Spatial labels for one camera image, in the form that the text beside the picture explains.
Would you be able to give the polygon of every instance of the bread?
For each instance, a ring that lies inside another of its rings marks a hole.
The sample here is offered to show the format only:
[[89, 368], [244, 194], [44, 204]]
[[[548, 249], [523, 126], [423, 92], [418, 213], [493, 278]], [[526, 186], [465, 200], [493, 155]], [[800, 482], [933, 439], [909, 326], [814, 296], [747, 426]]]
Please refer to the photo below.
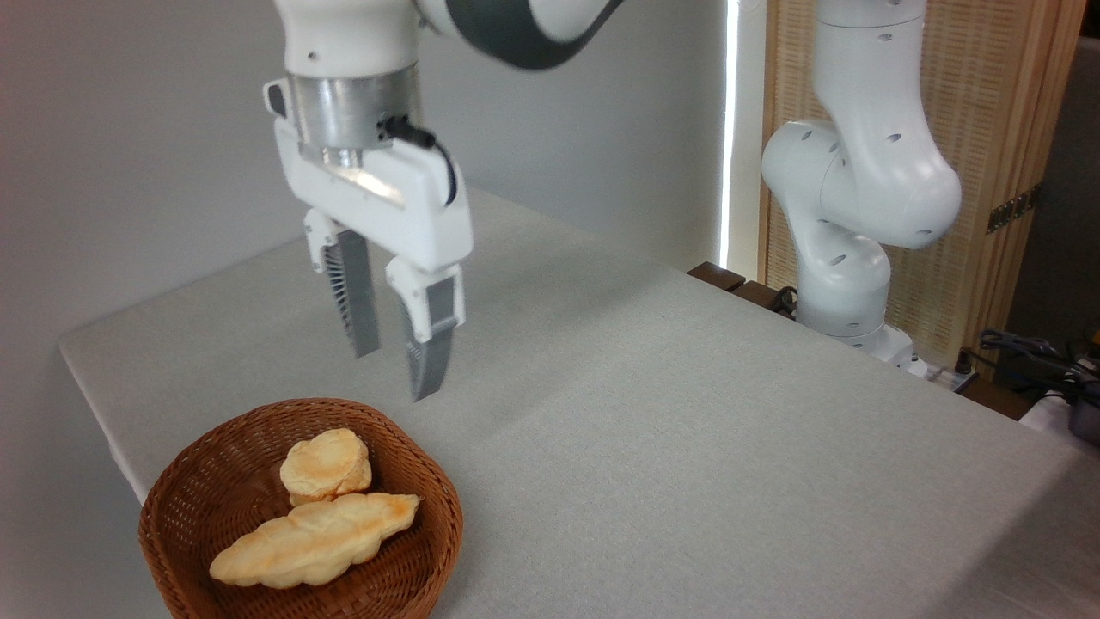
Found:
[[415, 495], [345, 495], [270, 520], [222, 551], [210, 576], [230, 585], [286, 589], [323, 585], [377, 554], [382, 541], [413, 524]]
[[371, 485], [366, 445], [348, 429], [330, 430], [301, 441], [286, 455], [279, 478], [290, 505], [332, 499]]

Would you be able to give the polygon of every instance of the brown woven basket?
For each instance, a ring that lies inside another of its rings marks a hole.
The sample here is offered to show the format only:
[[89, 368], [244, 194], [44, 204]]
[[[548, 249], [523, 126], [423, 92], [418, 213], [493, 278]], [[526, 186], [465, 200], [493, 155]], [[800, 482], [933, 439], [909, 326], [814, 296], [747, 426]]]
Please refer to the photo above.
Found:
[[[371, 491], [419, 495], [413, 527], [328, 585], [235, 587], [213, 557], [290, 504], [278, 469], [298, 441], [349, 428], [370, 450]], [[427, 617], [454, 568], [462, 509], [443, 471], [385, 416], [346, 400], [287, 400], [208, 432], [161, 474], [141, 513], [142, 552], [177, 618]]]

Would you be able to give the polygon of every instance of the black cable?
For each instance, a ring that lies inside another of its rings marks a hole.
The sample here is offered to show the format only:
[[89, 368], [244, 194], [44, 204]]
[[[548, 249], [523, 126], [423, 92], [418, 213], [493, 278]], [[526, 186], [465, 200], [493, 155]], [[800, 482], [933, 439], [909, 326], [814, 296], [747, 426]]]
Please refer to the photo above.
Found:
[[392, 115], [381, 123], [380, 129], [384, 129], [393, 137], [405, 140], [425, 150], [435, 148], [439, 151], [439, 154], [443, 155], [443, 161], [447, 162], [447, 179], [450, 184], [450, 191], [447, 195], [447, 201], [443, 206], [451, 206], [454, 202], [454, 198], [459, 196], [459, 175], [455, 172], [454, 162], [451, 159], [451, 153], [447, 152], [443, 144], [439, 143], [436, 134], [413, 124], [408, 115]]
[[783, 309], [788, 314], [794, 314], [795, 306], [798, 305], [799, 289], [794, 286], [783, 286], [779, 288], [779, 292], [776, 298], [779, 301], [779, 308]]
[[1084, 400], [1085, 402], [1088, 402], [1089, 405], [1091, 405], [1093, 407], [1100, 407], [1100, 398], [1097, 398], [1097, 394], [1092, 393], [1092, 391], [1089, 391], [1086, 387], [1082, 387], [1081, 384], [1079, 382], [1077, 382], [1077, 380], [1069, 382], [1069, 380], [1067, 380], [1067, 379], [1064, 378], [1060, 382], [1053, 382], [1053, 380], [1047, 380], [1047, 379], [1043, 379], [1043, 378], [1038, 378], [1038, 377], [1034, 377], [1034, 376], [1023, 375], [1023, 374], [1014, 371], [1013, 368], [1008, 367], [1008, 363], [1005, 363], [1005, 364], [998, 364], [998, 363], [994, 363], [994, 362], [990, 362], [989, 360], [986, 360], [985, 357], [979, 356], [978, 354], [976, 354], [970, 349], [961, 349], [960, 353], [964, 353], [964, 352], [967, 353], [970, 356], [971, 361], [980, 362], [980, 363], [982, 363], [982, 364], [985, 364], [985, 365], [987, 365], [987, 366], [989, 366], [989, 367], [991, 367], [991, 368], [993, 368], [993, 369], [996, 369], [998, 372], [1004, 372], [1007, 374], [1010, 374], [1014, 378], [1018, 378], [1020, 380], [1023, 380], [1023, 382], [1026, 382], [1028, 384], [1032, 384], [1032, 385], [1036, 386], [1037, 388], [1046, 389], [1048, 391], [1059, 393], [1063, 396], [1067, 397], [1066, 401], [1069, 401], [1069, 398], [1072, 398], [1074, 401]]

